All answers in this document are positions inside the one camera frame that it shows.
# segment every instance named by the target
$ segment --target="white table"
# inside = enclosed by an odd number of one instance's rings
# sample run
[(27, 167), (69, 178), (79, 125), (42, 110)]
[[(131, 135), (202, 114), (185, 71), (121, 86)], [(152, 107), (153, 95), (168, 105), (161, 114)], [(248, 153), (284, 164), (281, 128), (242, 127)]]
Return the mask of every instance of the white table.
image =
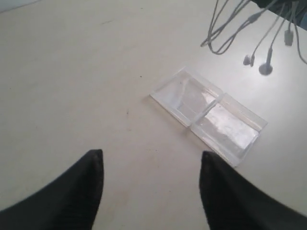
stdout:
[[(258, 66), (275, 30), (255, 66), (243, 66), (275, 18), (270, 12), (225, 55), (200, 48), (213, 6), (209, 0), (45, 0), (0, 14), (0, 209), (102, 148), (105, 187), (94, 229), (207, 229), (198, 190), (207, 147), (147, 96), (186, 65), (268, 121), (237, 170), (307, 215), (307, 66), (296, 42), (284, 46), (284, 29), (271, 75), (261, 76)], [(249, 4), (223, 39), (257, 10)], [(299, 31), (307, 57), (307, 33)]]

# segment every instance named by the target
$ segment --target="table surface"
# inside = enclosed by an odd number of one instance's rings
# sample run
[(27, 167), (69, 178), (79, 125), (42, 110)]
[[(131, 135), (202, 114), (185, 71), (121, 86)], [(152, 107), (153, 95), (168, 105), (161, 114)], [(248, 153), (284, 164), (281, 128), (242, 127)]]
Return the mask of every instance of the table surface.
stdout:
[[(238, 0), (231, 2), (220, 23)], [(189, 66), (268, 122), (238, 172), (307, 215), (307, 66), (296, 42), (284, 45), (284, 29), (271, 75), (258, 66), (276, 29), (255, 66), (243, 66), (273, 22), (271, 12), (226, 54), (200, 48), (213, 6), (45, 0), (0, 14), (0, 209), (102, 148), (105, 187), (94, 229), (208, 229), (198, 190), (208, 147), (148, 97), (160, 80)], [(250, 3), (217, 43), (257, 10)], [(299, 32), (307, 57), (307, 33)]]

